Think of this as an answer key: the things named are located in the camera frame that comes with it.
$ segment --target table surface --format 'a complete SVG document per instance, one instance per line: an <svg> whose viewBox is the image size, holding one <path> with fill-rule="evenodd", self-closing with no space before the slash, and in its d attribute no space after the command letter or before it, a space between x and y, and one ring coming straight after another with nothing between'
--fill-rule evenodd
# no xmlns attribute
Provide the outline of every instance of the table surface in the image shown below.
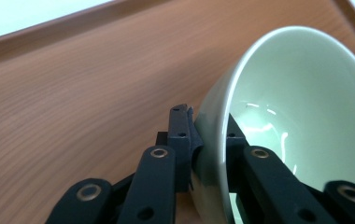
<svg viewBox="0 0 355 224"><path fill-rule="evenodd" d="M116 183L198 109L248 47L278 27L324 31L355 54L341 1L126 0L0 37L0 223L44 223L79 180ZM189 193L177 223L201 223Z"/></svg>

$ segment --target metal bolt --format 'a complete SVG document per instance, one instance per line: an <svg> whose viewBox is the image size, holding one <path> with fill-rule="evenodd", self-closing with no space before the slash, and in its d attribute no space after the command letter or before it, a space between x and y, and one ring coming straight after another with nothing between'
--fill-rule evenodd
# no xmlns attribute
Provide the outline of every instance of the metal bolt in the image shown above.
<svg viewBox="0 0 355 224"><path fill-rule="evenodd" d="M268 152L266 152L265 150L260 149L260 148L255 148L255 149L251 150L250 154L254 157L258 157L261 159L265 159L270 156L270 154L268 154Z"/></svg>
<svg viewBox="0 0 355 224"><path fill-rule="evenodd" d="M355 203L355 188L348 185L340 185L337 191L346 199Z"/></svg>
<svg viewBox="0 0 355 224"><path fill-rule="evenodd" d="M156 148L150 152L150 155L155 158L163 158L168 155L168 151L163 148Z"/></svg>
<svg viewBox="0 0 355 224"><path fill-rule="evenodd" d="M78 190L77 197L80 201L87 202L99 196L102 189L95 184L87 184Z"/></svg>

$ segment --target metal screw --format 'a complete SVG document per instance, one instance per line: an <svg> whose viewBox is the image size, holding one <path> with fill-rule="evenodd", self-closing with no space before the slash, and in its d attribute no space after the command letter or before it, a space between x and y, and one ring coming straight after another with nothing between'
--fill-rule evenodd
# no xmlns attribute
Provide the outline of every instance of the metal screw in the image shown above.
<svg viewBox="0 0 355 224"><path fill-rule="evenodd" d="M168 151L163 148L156 148L150 152L150 155L155 158L163 158L168 155Z"/></svg>
<svg viewBox="0 0 355 224"><path fill-rule="evenodd" d="M337 191L346 199L355 203L355 188L348 185L340 185Z"/></svg>
<svg viewBox="0 0 355 224"><path fill-rule="evenodd" d="M252 156L255 156L255 157L258 157L261 159L265 159L270 156L270 154L268 154L268 152L266 152L265 150L260 149L260 148L255 148L255 149L251 150L250 154Z"/></svg>
<svg viewBox="0 0 355 224"><path fill-rule="evenodd" d="M87 184L78 190L77 197L80 201L87 202L99 196L102 189L95 184Z"/></svg>

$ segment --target wooden table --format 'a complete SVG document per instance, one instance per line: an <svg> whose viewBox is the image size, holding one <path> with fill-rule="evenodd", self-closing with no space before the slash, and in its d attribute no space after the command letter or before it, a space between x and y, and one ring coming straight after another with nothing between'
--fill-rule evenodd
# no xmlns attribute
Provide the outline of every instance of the wooden table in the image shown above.
<svg viewBox="0 0 355 224"><path fill-rule="evenodd" d="M168 110L199 107L259 37L305 25L355 53L332 0L126 0L0 37L0 223L44 223L79 180L135 171ZM177 223L201 223L190 194Z"/></svg>

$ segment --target bowl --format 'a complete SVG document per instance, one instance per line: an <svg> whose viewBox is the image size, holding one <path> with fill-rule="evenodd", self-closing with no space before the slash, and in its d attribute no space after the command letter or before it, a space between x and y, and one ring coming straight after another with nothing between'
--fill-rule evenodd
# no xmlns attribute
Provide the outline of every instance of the bowl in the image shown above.
<svg viewBox="0 0 355 224"><path fill-rule="evenodd" d="M209 91L195 120L205 146L192 172L205 223L234 222L229 114L251 145L275 151L301 182L319 190L331 180L355 183L355 55L333 37L299 26L272 31Z"/></svg>

